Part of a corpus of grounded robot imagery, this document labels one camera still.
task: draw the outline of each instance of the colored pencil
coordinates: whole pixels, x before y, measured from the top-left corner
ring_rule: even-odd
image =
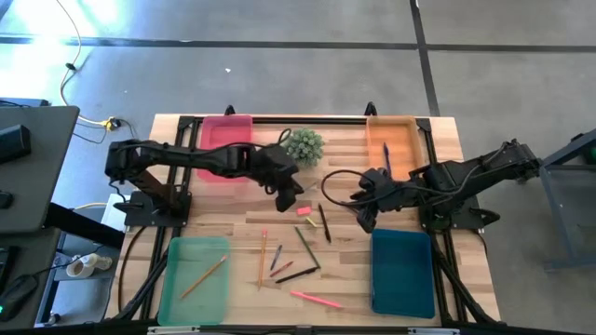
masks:
[[[261,265],[259,266],[259,281],[257,289],[261,289],[263,284],[263,267],[264,267],[264,246],[267,244],[267,230],[263,229],[263,243],[261,245]]]
[[[302,241],[302,244],[305,245],[306,251],[308,251],[308,254],[310,254],[310,258],[313,259],[313,261],[317,265],[317,268],[320,269],[320,264],[318,263],[317,258],[315,257],[315,254],[313,253],[313,250],[311,250],[310,247],[308,246],[308,243],[306,243],[305,237],[302,236],[302,233],[300,233],[300,230],[298,229],[298,227],[294,226],[294,229],[296,230],[296,233],[298,234],[298,236],[300,236],[300,240]]]
[[[300,298],[304,298],[306,300],[310,300],[312,302],[322,303],[324,305],[335,307],[335,308],[342,308],[342,305],[339,304],[339,303],[337,303],[337,302],[326,301],[326,300],[321,299],[321,298],[317,298],[317,297],[306,295],[303,292],[290,291],[290,294],[293,295],[293,296],[296,296],[296,297],[300,297]]]
[[[203,274],[196,282],[195,284],[191,285],[190,288],[188,288],[181,296],[180,299],[184,298],[188,293],[190,293],[193,289],[196,288],[196,286],[198,286],[198,284],[202,283],[203,280],[205,280],[209,275],[211,275],[220,265],[222,265],[222,263],[227,259],[227,256],[223,255],[222,258],[220,259],[220,261],[218,261],[217,263],[215,263],[215,265],[211,266],[211,268],[209,270],[207,270],[207,272],[205,274]]]
[[[306,221],[307,221],[308,223],[312,224],[312,225],[313,225],[313,227],[315,227],[315,228],[318,228],[317,224],[316,224],[314,221],[312,221],[310,218],[306,218]]]
[[[277,269],[276,271],[272,272],[271,275],[269,275],[270,277],[273,277],[274,275],[279,274],[280,272],[286,270],[287,268],[290,267],[290,265],[292,265],[294,263],[294,261],[288,261],[288,263],[286,263],[284,266],[280,267],[279,269]]]

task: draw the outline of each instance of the pencil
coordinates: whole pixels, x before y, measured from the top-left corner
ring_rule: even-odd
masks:
[[[205,274],[203,274],[196,282],[195,284],[191,285],[190,288],[187,288],[186,291],[180,296],[180,299],[184,298],[188,293],[190,293],[193,289],[196,288],[196,286],[198,286],[198,284],[202,283],[203,280],[205,280],[205,278],[207,278],[209,275],[211,275],[213,273],[213,271],[215,271],[220,265],[222,265],[222,263],[227,259],[227,256],[223,255],[222,258],[220,259],[220,261],[218,261],[217,263],[215,263],[215,265],[211,266],[211,268],[209,270],[207,270],[207,272]]]
[[[303,292],[290,291],[290,294],[293,295],[293,296],[296,296],[296,297],[300,297],[300,298],[303,298],[303,299],[310,300],[312,302],[322,303],[322,304],[327,305],[327,306],[330,306],[330,307],[342,308],[342,305],[339,304],[339,303],[337,303],[337,302],[326,301],[326,300],[321,299],[321,298],[317,298],[317,297],[306,295]]]
[[[313,227],[315,227],[315,228],[318,228],[317,224],[316,224],[314,221],[312,221],[310,218],[306,217],[306,221],[307,221],[308,223],[312,224],[312,225],[313,225]]]
[[[267,243],[267,230],[263,229],[263,243],[261,245],[261,265],[259,266],[259,281],[257,284],[257,289],[261,289],[261,285],[263,284],[264,246],[266,243]]]
[[[305,245],[306,251],[308,251],[308,254],[310,254],[310,258],[313,259],[313,262],[317,265],[317,268],[320,269],[320,264],[317,261],[317,258],[315,257],[315,254],[313,253],[313,250],[310,249],[310,247],[308,246],[308,243],[306,243],[305,237],[302,236],[302,233],[300,233],[300,229],[298,229],[298,227],[294,226],[294,229],[296,230],[296,233],[298,234],[298,236],[300,236],[300,240],[302,241],[302,244]]]

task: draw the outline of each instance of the green tray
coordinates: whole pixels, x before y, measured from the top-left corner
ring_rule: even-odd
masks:
[[[190,288],[223,255],[225,260],[186,297]],[[169,242],[168,267],[157,322],[161,326],[219,325],[228,296],[230,244],[222,237],[177,237]]]

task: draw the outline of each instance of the plastic tray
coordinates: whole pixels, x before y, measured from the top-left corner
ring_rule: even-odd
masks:
[[[434,297],[430,237],[424,233],[372,231],[372,310],[433,318]]]
[[[186,297],[223,255],[224,261]],[[177,237],[169,243],[168,267],[157,322],[161,326],[219,325],[227,311],[230,245],[223,237]]]
[[[201,126],[201,138],[198,148],[214,149],[233,142],[252,140],[252,116],[225,115],[206,116]],[[197,176],[210,182],[246,182],[246,178],[227,179],[215,176],[207,170],[197,170]]]
[[[418,126],[413,116],[367,117],[366,140],[371,168],[386,168],[383,152],[383,143],[386,143],[394,180],[408,180],[408,172],[424,165]]]

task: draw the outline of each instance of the wooden tabletop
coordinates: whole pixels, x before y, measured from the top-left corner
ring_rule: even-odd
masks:
[[[158,114],[150,139],[174,143],[179,114]],[[431,117],[435,150],[439,161],[462,160],[463,154],[457,135],[455,120],[451,117]],[[369,167],[368,149],[364,126],[346,125],[292,125],[292,128],[310,127],[325,140],[324,154],[315,168],[300,171],[295,179],[308,187],[305,194],[298,195],[297,203],[288,211],[275,210],[274,196],[266,195],[255,182],[206,183],[193,171],[190,191],[193,204],[189,222],[183,228],[183,236],[226,236],[231,245],[229,299],[225,324],[237,325],[333,325],[333,326],[437,326],[439,310],[433,319],[378,315],[370,304],[370,235],[364,233],[352,213],[330,203],[320,192],[321,178],[340,168],[364,171]],[[286,125],[253,125],[253,141],[267,144],[277,140]],[[424,141],[422,152],[426,152]],[[168,176],[168,167],[151,167],[150,171],[161,181]],[[326,185],[328,193],[347,200],[358,190],[358,177],[337,176]],[[332,234],[332,243],[325,240],[322,228],[314,228],[298,217],[295,209],[311,206],[311,218],[320,222],[316,211],[320,203],[325,209]],[[405,231],[421,231],[417,211],[414,208],[401,212],[381,213],[377,227]],[[265,272],[263,287],[257,290],[258,269],[261,252],[262,230],[268,231],[265,268],[268,270],[279,244],[283,245],[278,264],[294,261],[285,275],[312,266],[303,244],[294,231],[297,225],[309,246],[313,249],[321,270],[283,284],[275,284]],[[127,233],[118,263],[119,274],[124,252],[138,228]],[[126,304],[147,276],[149,261],[155,240],[156,228],[147,228],[130,252],[123,280],[123,303]],[[471,232],[453,231],[453,239],[459,273],[462,281],[485,312],[499,319],[484,246],[479,237]],[[111,299],[106,316],[117,314],[117,290],[120,278],[112,286]],[[446,283],[446,294],[453,317],[456,316],[454,295]],[[156,283],[151,317],[155,315],[161,296],[163,275]],[[334,309],[304,301],[290,295],[290,290],[302,291],[333,302],[345,308]]]

